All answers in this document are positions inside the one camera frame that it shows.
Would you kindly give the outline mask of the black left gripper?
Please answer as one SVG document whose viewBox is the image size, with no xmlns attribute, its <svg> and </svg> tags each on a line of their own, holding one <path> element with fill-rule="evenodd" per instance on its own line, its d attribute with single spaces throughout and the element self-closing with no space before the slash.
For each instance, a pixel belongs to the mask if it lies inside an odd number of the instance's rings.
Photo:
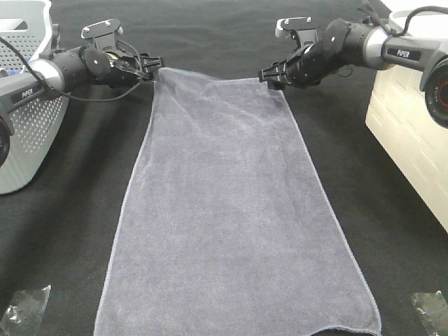
<svg viewBox="0 0 448 336">
<path fill-rule="evenodd" d="M 138 57 L 111 58 L 109 64 L 109 86 L 133 86 L 139 81 L 153 81 L 157 71 L 165 66 L 165 61 L 162 57 L 141 53 Z"/>
</svg>

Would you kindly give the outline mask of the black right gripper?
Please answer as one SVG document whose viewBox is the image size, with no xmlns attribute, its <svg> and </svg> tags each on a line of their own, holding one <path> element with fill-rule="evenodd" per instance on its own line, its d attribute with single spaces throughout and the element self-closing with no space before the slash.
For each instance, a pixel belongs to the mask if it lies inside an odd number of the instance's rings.
<svg viewBox="0 0 448 336">
<path fill-rule="evenodd" d="M 268 89 L 284 90 L 286 86 L 305 89 L 310 86 L 306 62 L 302 57 L 275 62 L 258 72 L 259 81 L 266 82 Z"/>
</svg>

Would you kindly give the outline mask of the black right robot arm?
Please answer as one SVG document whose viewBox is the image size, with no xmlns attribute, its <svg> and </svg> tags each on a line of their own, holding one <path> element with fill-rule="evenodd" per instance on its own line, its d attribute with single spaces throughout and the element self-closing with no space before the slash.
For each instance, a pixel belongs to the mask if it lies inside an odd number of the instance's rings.
<svg viewBox="0 0 448 336">
<path fill-rule="evenodd" d="M 426 108 L 440 126 L 447 126 L 447 40 L 410 35 L 394 36 L 380 24 L 337 18 L 323 33 L 310 17 L 280 19 L 276 37 L 291 37 L 293 53 L 258 73 L 268 88 L 308 88 L 344 66 L 385 70 L 399 65 L 421 72 L 419 89 Z"/>
</svg>

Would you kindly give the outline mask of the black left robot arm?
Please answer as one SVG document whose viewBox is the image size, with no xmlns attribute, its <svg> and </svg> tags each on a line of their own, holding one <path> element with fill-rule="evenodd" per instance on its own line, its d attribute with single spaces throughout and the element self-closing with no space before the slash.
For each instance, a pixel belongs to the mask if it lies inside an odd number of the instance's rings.
<svg viewBox="0 0 448 336">
<path fill-rule="evenodd" d="M 134 90 L 155 79 L 165 66 L 162 57 L 152 57 L 131 48 L 97 48 L 83 45 L 70 50 L 44 53 L 25 62 L 25 71 L 1 77 L 1 163 L 6 161 L 15 128 L 10 114 L 38 98 L 68 96 L 82 85 L 107 85 Z"/>
</svg>

